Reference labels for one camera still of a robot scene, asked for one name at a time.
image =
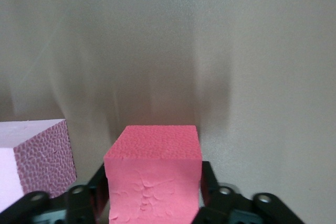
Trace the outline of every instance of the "foam block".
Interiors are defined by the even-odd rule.
[[[189,224],[202,154],[195,126],[127,126],[104,156],[110,224]]]
[[[0,122],[0,212],[31,191],[57,197],[75,180],[64,119]]]

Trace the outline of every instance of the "screw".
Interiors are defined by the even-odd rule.
[[[272,201],[271,198],[266,195],[259,195],[258,199],[264,203],[270,203]]]
[[[84,190],[84,188],[81,186],[81,187],[77,187],[76,189],[74,189],[72,191],[73,194],[78,194],[78,193],[81,193],[82,191]]]
[[[37,194],[34,197],[32,197],[30,200],[31,201],[37,201],[37,200],[42,199],[42,198],[43,198],[43,194]]]
[[[231,190],[226,188],[226,187],[222,187],[222,188],[219,189],[219,192],[221,194],[229,195],[231,193]]]

